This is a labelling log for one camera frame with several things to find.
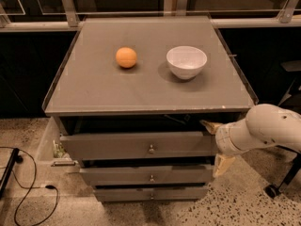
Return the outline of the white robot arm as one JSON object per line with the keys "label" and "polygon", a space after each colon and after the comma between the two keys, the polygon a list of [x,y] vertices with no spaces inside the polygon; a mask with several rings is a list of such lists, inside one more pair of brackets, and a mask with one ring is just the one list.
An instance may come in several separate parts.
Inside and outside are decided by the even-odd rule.
{"label": "white robot arm", "polygon": [[275,105],[250,108],[239,121],[219,123],[201,120],[215,136],[218,153],[214,160],[214,177],[226,172],[239,154],[254,149],[283,146],[301,152],[301,115]]}

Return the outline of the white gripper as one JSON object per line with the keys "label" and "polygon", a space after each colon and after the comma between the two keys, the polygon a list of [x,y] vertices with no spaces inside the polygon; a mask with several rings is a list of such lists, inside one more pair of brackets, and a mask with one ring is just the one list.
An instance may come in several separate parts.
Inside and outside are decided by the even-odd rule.
{"label": "white gripper", "polygon": [[200,123],[211,134],[215,135],[215,141],[219,152],[215,156],[213,177],[217,178],[224,174],[235,161],[235,155],[245,153],[234,145],[230,138],[230,126],[219,122],[201,120]]}

